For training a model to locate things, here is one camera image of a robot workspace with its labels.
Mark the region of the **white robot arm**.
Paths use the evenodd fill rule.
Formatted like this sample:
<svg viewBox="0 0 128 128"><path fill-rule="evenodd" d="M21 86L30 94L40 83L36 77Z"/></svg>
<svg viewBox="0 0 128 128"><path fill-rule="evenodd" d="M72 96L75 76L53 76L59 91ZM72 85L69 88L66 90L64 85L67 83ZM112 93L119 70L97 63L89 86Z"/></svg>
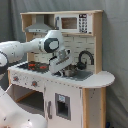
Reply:
<svg viewBox="0 0 128 128"><path fill-rule="evenodd" d="M62 33L49 30L44 38L29 42L6 41L0 43L0 80L8 69L8 64L19 61L28 52L54 53L49 61L52 74L72 63L71 53L65 49ZM47 128L46 119L40 114L32 114L19 107L0 87L0 128Z"/></svg>

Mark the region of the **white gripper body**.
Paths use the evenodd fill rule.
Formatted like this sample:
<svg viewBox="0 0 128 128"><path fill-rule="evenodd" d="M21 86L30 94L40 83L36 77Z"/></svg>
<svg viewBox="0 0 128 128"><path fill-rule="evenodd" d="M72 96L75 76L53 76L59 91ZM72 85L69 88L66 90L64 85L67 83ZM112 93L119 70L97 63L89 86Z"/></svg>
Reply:
<svg viewBox="0 0 128 128"><path fill-rule="evenodd" d="M49 71L52 74L55 74L70 64L71 64L71 50L64 49L64 50L58 51L56 56L50 59Z"/></svg>

